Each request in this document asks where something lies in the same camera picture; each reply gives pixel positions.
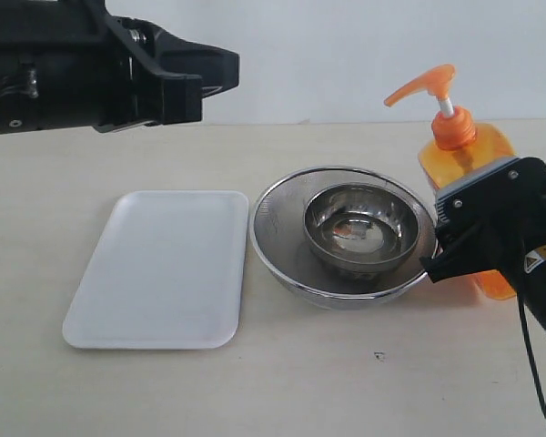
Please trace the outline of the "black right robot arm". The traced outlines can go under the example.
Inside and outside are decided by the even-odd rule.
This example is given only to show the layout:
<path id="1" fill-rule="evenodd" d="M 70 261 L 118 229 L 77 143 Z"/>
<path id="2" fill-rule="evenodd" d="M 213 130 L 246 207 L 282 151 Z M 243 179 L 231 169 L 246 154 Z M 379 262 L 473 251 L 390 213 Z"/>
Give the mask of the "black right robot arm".
<path id="1" fill-rule="evenodd" d="M 455 218 L 436 203 L 442 252 L 421 264 L 434 282 L 497 270 L 546 332 L 546 195 Z"/>

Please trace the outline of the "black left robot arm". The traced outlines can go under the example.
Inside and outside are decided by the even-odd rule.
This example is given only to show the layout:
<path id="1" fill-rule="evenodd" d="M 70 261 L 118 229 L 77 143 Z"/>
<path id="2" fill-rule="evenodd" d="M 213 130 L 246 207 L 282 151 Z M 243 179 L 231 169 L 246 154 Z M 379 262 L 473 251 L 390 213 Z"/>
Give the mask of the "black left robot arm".
<path id="1" fill-rule="evenodd" d="M 240 57 L 102 1 L 0 1 L 0 135 L 198 122 Z"/>

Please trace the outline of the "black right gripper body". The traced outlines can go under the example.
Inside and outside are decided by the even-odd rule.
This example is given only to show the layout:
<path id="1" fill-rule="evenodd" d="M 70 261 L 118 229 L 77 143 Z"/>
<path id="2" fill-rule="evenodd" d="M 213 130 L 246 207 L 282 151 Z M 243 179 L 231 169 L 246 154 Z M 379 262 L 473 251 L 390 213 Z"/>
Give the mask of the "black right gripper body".
<path id="1" fill-rule="evenodd" d="M 497 270 L 516 290 L 546 295 L 546 199 L 436 227 L 436 280 Z"/>

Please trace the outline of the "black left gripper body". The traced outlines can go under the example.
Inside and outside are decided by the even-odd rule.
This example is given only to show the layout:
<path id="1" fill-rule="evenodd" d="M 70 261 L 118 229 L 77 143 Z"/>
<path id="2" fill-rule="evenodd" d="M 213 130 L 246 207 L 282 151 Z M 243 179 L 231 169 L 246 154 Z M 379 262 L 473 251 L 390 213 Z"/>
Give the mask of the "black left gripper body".
<path id="1" fill-rule="evenodd" d="M 33 130 L 93 127 L 110 132 L 157 126 L 157 108 L 140 96 L 148 75 L 109 28 L 153 54 L 157 26 L 111 15 L 102 1 L 29 1 L 28 28 L 38 96 L 29 100 Z"/>

